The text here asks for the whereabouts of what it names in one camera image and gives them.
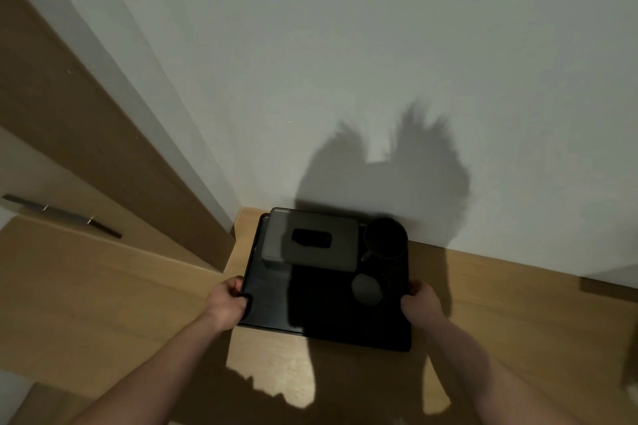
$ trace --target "bare arm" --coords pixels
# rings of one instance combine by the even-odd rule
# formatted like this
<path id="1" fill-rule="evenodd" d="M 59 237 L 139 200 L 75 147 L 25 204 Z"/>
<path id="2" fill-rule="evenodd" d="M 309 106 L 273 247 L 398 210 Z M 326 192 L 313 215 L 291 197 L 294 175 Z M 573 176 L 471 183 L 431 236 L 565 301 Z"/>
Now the bare arm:
<path id="1" fill-rule="evenodd" d="M 403 314 L 441 349 L 485 425 L 578 425 L 506 366 L 491 358 L 474 338 L 452 323 L 429 285 L 414 283 L 401 301 Z"/>
<path id="2" fill-rule="evenodd" d="M 72 425 L 166 424 L 206 348 L 233 328 L 246 308 L 240 278 L 212 290 L 204 312 L 81 413 Z"/>

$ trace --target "forearm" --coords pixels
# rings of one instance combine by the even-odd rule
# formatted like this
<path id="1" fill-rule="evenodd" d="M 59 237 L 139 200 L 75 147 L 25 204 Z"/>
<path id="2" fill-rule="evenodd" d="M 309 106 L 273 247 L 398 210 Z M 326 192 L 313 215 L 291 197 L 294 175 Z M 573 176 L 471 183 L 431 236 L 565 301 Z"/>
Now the forearm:
<path id="1" fill-rule="evenodd" d="M 204 315 L 197 318 L 95 401 L 73 425 L 167 423 L 197 363 L 218 335 L 211 319 Z"/>
<path id="2" fill-rule="evenodd" d="M 455 370 L 485 425 L 579 423 L 444 316 L 424 331 Z"/>

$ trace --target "person's left hand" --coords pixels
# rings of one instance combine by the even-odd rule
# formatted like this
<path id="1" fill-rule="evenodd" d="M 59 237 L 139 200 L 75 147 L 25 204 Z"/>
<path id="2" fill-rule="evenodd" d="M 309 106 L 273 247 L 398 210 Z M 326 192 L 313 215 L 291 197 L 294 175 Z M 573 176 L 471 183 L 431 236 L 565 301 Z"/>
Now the person's left hand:
<path id="1" fill-rule="evenodd" d="M 212 288 L 206 298 L 202 316 L 210 318 L 218 331 L 232 329 L 242 319 L 248 303 L 239 297 L 242 283 L 242 277 L 231 277 Z"/>

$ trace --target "black mug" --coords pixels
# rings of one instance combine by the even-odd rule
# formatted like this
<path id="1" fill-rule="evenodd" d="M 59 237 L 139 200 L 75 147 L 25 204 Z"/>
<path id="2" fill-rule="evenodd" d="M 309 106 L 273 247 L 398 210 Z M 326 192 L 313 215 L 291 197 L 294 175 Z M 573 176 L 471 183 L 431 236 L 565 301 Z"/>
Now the black mug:
<path id="1" fill-rule="evenodd" d="M 393 260 L 408 250 L 408 233 L 395 219 L 380 217 L 366 227 L 364 242 L 368 251 L 361 257 L 362 262 L 373 255 L 379 259 Z"/>

